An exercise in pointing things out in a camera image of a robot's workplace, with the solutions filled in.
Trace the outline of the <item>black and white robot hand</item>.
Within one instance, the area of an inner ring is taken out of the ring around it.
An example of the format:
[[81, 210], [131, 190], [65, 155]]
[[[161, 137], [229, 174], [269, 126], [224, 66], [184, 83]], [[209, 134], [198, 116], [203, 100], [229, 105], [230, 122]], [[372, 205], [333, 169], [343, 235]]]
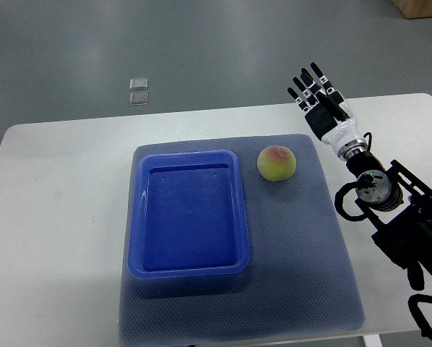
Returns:
[[296, 88], [289, 87], [288, 94], [316, 138], [331, 146], [340, 160], [347, 161], [371, 148], [371, 136], [358, 131], [355, 112], [316, 63], [302, 68], [293, 82]]

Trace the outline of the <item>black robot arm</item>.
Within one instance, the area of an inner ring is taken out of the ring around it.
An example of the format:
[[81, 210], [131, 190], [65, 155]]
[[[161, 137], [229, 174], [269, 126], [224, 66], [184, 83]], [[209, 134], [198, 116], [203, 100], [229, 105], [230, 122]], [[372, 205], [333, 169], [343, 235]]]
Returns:
[[355, 181], [336, 193], [334, 207], [351, 222], [368, 220], [375, 227], [374, 244], [397, 266], [406, 270], [412, 318], [421, 335], [432, 342], [432, 326], [420, 308], [432, 305], [423, 294], [425, 277], [432, 277], [432, 189], [397, 160], [384, 168], [370, 151], [371, 133], [346, 143], [338, 157], [346, 162]]

